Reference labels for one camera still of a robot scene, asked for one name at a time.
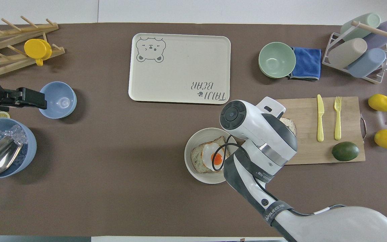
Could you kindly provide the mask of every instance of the fried egg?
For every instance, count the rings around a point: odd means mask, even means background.
[[[212,166],[213,155],[215,154],[216,150],[219,149],[219,147],[220,147],[219,144],[212,142],[210,144],[204,145],[204,148],[201,152],[201,159],[203,160],[204,165],[212,171],[215,171]],[[214,164],[216,169],[219,169],[221,167],[223,162],[223,157],[224,157],[223,149],[220,149],[214,159]]]

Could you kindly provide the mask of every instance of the yellow knife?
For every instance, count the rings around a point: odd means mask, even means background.
[[[317,95],[317,140],[322,142],[324,140],[324,128],[322,126],[322,116],[325,113],[324,101],[320,94]]]

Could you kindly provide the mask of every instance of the blue cup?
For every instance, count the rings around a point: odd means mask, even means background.
[[[61,81],[48,83],[40,92],[44,93],[47,109],[39,109],[39,111],[47,118],[64,118],[76,108],[76,94],[66,83]]]
[[[369,49],[347,66],[349,73],[356,78],[364,78],[379,68],[386,59],[386,53],[379,48]]]
[[[24,156],[23,160],[13,163],[7,170],[1,173],[0,178],[14,175],[17,172],[20,172],[21,170],[25,169],[34,159],[35,152],[37,151],[37,141],[30,129],[28,129],[25,125],[17,122],[16,120],[10,118],[0,118],[0,130],[2,132],[11,129],[16,124],[22,127],[28,140],[28,144],[24,144],[22,147],[22,149],[26,150],[20,150],[21,153],[26,153],[26,155]]]

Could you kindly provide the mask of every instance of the beige cup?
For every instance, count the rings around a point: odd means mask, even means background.
[[[361,38],[355,38],[342,43],[341,45],[329,51],[329,63],[338,69],[356,61],[367,50],[367,43]]]

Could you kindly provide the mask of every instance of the yellow cup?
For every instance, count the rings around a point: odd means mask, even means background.
[[[43,60],[47,60],[52,55],[52,47],[45,40],[30,39],[26,41],[25,53],[35,59],[37,66],[43,65]]]

